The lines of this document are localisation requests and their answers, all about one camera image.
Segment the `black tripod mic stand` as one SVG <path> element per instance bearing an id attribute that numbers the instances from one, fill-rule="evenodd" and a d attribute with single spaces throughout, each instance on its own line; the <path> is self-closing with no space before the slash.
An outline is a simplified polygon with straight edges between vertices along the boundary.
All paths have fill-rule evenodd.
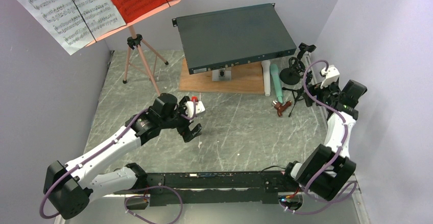
<path id="1" fill-rule="evenodd" d="M 281 81 L 287 85 L 292 85 L 292 86 L 297 85 L 299 82 L 301 82 L 303 75 L 305 74 L 306 67 L 304 63 L 296 57 L 290 57 L 288 60 L 288 64 L 289 64 L 288 68 L 284 68 L 280 72 L 279 77 Z M 283 87 L 282 90 L 291 91 L 293 97 L 295 98 L 293 107 L 288 115 L 288 117 L 291 117 L 296 103 L 298 101 L 305 100 L 305 91 L 303 86 L 299 89 L 290 89 L 290 88 Z"/>

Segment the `black round-base mic stand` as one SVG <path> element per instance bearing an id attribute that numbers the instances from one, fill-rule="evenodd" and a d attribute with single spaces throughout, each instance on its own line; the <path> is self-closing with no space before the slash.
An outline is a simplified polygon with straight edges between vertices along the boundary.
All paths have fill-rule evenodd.
<path id="1" fill-rule="evenodd" d="M 299 45 L 299 52 L 296 57 L 289 58 L 288 64 L 289 67 L 283 69 L 279 77 L 281 81 L 287 85 L 296 85 L 298 84 L 301 79 L 303 78 L 303 75 L 306 73 L 306 82 L 309 83 L 312 80 L 312 71 L 305 72 L 306 67 L 304 63 L 301 61 L 302 57 L 306 52 L 313 52 L 316 49 L 316 46 L 313 45 L 307 45 L 305 43 L 301 43 Z"/>

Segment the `mint green microphone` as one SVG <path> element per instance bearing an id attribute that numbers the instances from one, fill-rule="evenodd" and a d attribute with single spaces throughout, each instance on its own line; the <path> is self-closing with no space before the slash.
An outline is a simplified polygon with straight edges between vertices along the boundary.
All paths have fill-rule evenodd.
<path id="1" fill-rule="evenodd" d="M 281 87 L 281 81 L 279 77 L 279 69 L 276 64 L 270 65 L 270 75 L 274 84 L 274 90 L 276 93 L 276 98 L 280 103 L 283 103 L 283 92 Z"/>

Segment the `white microphone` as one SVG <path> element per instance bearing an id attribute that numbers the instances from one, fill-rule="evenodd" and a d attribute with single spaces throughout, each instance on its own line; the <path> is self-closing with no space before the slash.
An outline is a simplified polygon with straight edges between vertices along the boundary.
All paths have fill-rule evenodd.
<path id="1" fill-rule="evenodd" d="M 263 75 L 263 87 L 265 96 L 271 95 L 271 83 L 270 83 L 270 65 L 269 60 L 264 60 L 261 62 L 262 75 Z"/>

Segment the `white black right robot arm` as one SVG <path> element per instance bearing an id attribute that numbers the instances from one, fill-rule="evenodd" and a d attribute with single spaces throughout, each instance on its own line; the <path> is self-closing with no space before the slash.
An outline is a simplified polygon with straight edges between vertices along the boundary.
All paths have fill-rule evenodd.
<path id="1" fill-rule="evenodd" d="M 304 94 L 306 105 L 317 104 L 327 109 L 327 135 L 304 163 L 287 165 L 281 183 L 284 189 L 293 191 L 302 186 L 325 201 L 334 198 L 356 169 L 350 160 L 349 140 L 358 119 L 356 105 L 367 92 L 367 87 L 349 80 L 343 89 L 335 81 L 322 88 L 319 83 L 307 86 Z"/>

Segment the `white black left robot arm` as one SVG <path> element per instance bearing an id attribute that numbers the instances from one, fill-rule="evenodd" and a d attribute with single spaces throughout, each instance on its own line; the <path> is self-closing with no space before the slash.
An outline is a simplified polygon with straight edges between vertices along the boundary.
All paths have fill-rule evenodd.
<path id="1" fill-rule="evenodd" d="M 40 216 L 51 219 L 61 215 L 63 219 L 71 219 L 107 194 L 122 190 L 143 192 L 148 175 L 138 164 L 126 164 L 112 173 L 102 171 L 126 153 L 158 137 L 164 129 L 175 129 L 184 142 L 190 142 L 201 134 L 202 126 L 197 124 L 193 129 L 189 126 L 204 112 L 204 104 L 197 96 L 178 100 L 170 93 L 162 93 L 151 106 L 131 116 L 92 150 L 67 163 L 53 162 L 45 175 Z"/>

